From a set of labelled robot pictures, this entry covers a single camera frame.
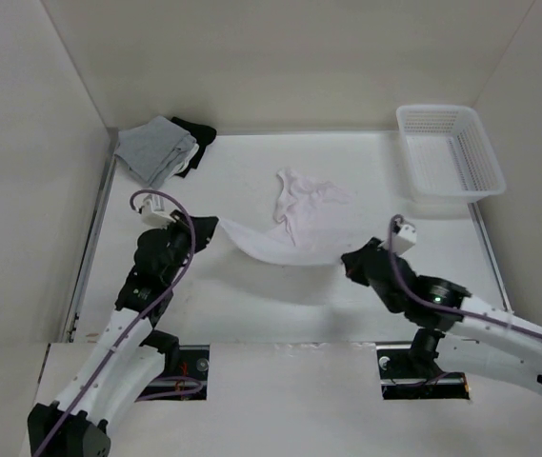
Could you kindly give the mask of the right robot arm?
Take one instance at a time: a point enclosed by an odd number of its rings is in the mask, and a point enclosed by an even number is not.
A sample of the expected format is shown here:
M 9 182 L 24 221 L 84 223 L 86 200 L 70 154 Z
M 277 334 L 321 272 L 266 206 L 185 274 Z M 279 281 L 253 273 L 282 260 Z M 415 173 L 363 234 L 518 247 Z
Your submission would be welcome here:
M 542 327 L 448 280 L 416 274 L 387 241 L 372 238 L 341 261 L 350 280 L 417 325 L 407 355 L 414 374 L 471 373 L 542 396 Z

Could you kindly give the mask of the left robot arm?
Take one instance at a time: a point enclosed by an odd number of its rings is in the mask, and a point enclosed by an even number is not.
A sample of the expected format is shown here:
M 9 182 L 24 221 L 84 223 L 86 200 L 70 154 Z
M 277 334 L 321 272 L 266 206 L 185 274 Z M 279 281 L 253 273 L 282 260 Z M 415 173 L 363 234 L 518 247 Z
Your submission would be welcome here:
M 118 422 L 146 386 L 176 374 L 177 339 L 156 326 L 218 222 L 176 210 L 163 227 L 138 237 L 133 265 L 89 358 L 49 404 L 38 403 L 29 414 L 31 455 L 109 455 Z

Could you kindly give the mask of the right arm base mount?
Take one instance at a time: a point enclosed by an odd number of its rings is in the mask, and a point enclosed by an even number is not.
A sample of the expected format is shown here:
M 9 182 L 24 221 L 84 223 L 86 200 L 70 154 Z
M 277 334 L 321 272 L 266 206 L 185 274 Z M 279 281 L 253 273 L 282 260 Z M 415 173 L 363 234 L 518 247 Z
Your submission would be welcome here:
M 443 371 L 436 364 L 444 334 L 419 329 L 409 344 L 376 347 L 381 395 L 386 401 L 469 400 L 463 373 Z

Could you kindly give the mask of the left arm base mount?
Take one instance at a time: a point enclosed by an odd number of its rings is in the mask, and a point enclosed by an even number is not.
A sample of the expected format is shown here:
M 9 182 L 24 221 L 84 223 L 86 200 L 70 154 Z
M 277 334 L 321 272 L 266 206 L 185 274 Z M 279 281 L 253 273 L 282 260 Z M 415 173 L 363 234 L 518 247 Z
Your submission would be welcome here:
M 164 371 L 139 395 L 140 401 L 204 401 L 210 372 L 209 346 L 181 346 Z

